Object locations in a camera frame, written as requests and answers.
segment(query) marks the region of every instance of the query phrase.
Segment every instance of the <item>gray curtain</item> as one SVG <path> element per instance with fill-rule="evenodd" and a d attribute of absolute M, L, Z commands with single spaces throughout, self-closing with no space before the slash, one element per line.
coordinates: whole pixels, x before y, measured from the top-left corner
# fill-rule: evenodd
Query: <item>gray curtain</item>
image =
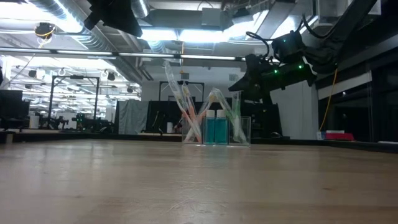
<path fill-rule="evenodd" d="M 138 134 L 146 128 L 148 101 L 119 102 L 119 134 Z"/>

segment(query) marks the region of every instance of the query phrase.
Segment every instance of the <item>bottle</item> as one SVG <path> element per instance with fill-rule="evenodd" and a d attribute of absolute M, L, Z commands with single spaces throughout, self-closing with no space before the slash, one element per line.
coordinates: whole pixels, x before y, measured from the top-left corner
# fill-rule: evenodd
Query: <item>bottle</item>
<path fill-rule="evenodd" d="M 205 120 L 205 144 L 214 144 L 214 130 L 215 130 L 215 111 L 206 111 Z"/>
<path fill-rule="evenodd" d="M 228 124 L 226 122 L 225 111 L 217 110 L 216 119 L 216 144 L 227 144 L 228 143 Z"/>

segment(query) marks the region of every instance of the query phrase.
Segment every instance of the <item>red object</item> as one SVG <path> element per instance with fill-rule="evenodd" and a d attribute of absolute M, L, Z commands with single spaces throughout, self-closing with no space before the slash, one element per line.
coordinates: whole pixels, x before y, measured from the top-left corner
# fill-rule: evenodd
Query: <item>red object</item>
<path fill-rule="evenodd" d="M 345 141 L 354 141 L 354 136 L 351 133 L 326 133 L 326 140 L 345 140 Z"/>

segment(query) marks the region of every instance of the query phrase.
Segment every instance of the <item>blue liquid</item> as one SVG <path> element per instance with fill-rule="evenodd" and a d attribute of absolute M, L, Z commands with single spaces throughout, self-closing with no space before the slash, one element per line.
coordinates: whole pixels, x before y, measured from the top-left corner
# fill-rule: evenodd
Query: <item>blue liquid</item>
<path fill-rule="evenodd" d="M 214 128 L 216 119 L 206 118 L 205 122 L 205 144 L 214 144 Z"/>
<path fill-rule="evenodd" d="M 227 144 L 227 122 L 226 118 L 216 119 L 216 143 L 217 144 Z"/>

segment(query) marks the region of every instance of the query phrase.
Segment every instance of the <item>table surface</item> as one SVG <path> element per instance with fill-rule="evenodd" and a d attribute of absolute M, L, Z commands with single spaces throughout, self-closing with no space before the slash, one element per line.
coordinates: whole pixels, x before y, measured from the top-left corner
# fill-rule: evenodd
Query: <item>table surface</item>
<path fill-rule="evenodd" d="M 78 140 L 0 146 L 7 223 L 398 223 L 398 155 Z"/>

